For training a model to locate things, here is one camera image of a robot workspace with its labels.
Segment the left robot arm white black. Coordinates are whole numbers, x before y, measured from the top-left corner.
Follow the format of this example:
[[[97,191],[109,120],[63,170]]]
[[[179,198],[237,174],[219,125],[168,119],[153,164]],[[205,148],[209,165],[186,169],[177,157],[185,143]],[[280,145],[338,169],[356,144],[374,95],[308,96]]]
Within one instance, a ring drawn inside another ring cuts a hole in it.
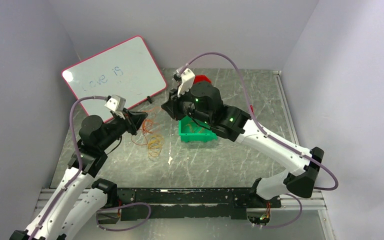
[[[120,206],[117,184],[97,174],[106,162],[106,149],[121,141],[124,133],[136,135],[148,113],[122,110],[105,123],[98,115],[81,123],[80,139],[64,176],[41,212],[24,230],[15,230],[12,240],[72,240],[100,209]]]

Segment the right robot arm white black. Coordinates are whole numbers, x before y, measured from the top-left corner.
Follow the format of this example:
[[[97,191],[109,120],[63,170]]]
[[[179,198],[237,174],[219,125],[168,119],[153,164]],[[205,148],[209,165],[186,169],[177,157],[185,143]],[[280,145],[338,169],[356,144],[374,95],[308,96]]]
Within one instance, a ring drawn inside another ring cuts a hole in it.
[[[317,164],[322,161],[324,151],[319,147],[301,147],[270,130],[258,128],[247,112],[224,104],[219,89],[209,82],[193,84],[184,94],[179,94],[178,88],[170,90],[161,108],[176,121],[189,117],[207,124],[218,137],[251,147],[285,168],[281,173],[254,182],[249,199],[255,207],[287,193],[305,199],[312,196],[320,170]]]

